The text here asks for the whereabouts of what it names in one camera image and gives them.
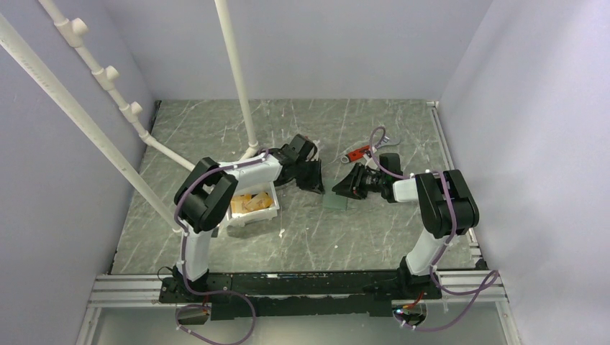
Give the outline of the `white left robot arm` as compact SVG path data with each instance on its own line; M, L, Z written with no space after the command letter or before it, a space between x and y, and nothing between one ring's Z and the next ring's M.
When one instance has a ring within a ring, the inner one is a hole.
M182 234L173 275L180 280L178 292L187 301L196 302L206 294L212 234L236 193L257 187L274 190L290 182L301 190L324 192L318 147L301 134L288 144L259 149L243 160L217 162L204 157L196 164L174 197L174 219Z

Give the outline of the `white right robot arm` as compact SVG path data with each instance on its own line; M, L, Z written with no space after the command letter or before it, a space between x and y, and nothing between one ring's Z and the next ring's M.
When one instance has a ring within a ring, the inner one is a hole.
M430 275L450 242L480 220L473 194L460 170L407 177L396 153L380 155L376 169L355 164L332 191L355 200L374 192L389 203L418 203L424 229L397 269L396 288L405 298L414 298L423 291L424 284L433 280Z

